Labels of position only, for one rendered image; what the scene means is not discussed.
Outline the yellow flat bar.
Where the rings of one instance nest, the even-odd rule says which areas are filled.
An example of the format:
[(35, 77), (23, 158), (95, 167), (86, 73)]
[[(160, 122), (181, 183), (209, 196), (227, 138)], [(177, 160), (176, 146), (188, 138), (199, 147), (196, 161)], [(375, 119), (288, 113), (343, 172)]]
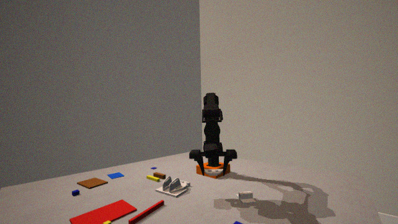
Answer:
[(151, 176), (151, 175), (147, 175), (147, 179), (150, 179), (150, 180), (153, 180), (153, 181), (156, 181), (156, 182), (160, 181), (160, 178), (154, 177), (154, 176)]

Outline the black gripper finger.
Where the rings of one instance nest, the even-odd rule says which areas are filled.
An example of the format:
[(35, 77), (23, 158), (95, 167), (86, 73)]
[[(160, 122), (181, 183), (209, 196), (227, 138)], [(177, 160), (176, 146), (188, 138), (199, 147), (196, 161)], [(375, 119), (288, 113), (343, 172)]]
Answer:
[(204, 176), (205, 175), (205, 171), (204, 171), (204, 165), (203, 165), (203, 157), (201, 157), (201, 159), (194, 159), (194, 161), (198, 162), (198, 164), (200, 166), (200, 169), (201, 169), (201, 172), (202, 172), (202, 174)]
[(227, 168), (227, 166), (228, 166), (228, 164), (229, 164), (230, 161), (232, 161), (232, 159), (225, 159), (225, 158), (224, 158), (223, 176), (225, 175), (226, 168)]

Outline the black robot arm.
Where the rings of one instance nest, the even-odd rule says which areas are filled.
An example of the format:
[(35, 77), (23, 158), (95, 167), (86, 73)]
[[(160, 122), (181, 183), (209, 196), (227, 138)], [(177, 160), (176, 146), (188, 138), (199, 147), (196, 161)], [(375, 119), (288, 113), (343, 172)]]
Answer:
[[(202, 110), (202, 123), (206, 123), (204, 128), (205, 137), (209, 139), (216, 139), (220, 136), (220, 127), (218, 122), (223, 120), (223, 114), (219, 109), (218, 96), (215, 93), (206, 93), (203, 97), (204, 108)], [(220, 117), (220, 120), (219, 120)], [(205, 157), (208, 159), (209, 167), (218, 167), (219, 164), (219, 152), (223, 152), (222, 143), (207, 143), (204, 141), (203, 152)]]

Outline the blue square tile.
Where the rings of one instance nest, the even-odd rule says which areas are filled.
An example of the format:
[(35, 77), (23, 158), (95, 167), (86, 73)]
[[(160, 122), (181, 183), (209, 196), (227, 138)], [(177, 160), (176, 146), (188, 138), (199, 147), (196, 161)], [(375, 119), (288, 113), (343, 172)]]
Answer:
[(124, 175), (122, 175), (120, 172), (114, 173), (114, 174), (109, 174), (108, 175), (111, 179), (115, 179), (118, 177), (123, 177)]

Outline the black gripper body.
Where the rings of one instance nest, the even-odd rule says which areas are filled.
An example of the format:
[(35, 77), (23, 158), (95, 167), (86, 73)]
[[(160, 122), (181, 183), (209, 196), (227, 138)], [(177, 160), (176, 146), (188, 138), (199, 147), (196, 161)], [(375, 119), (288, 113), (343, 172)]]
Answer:
[[(207, 143), (219, 143), (220, 137), (216, 139), (209, 139), (205, 137)], [(201, 159), (202, 156), (205, 156), (204, 152), (200, 152), (200, 150), (192, 150), (189, 153), (189, 159)], [(237, 159), (237, 152), (234, 149), (227, 149), (226, 152), (219, 152), (218, 156), (224, 156), (225, 159)]]

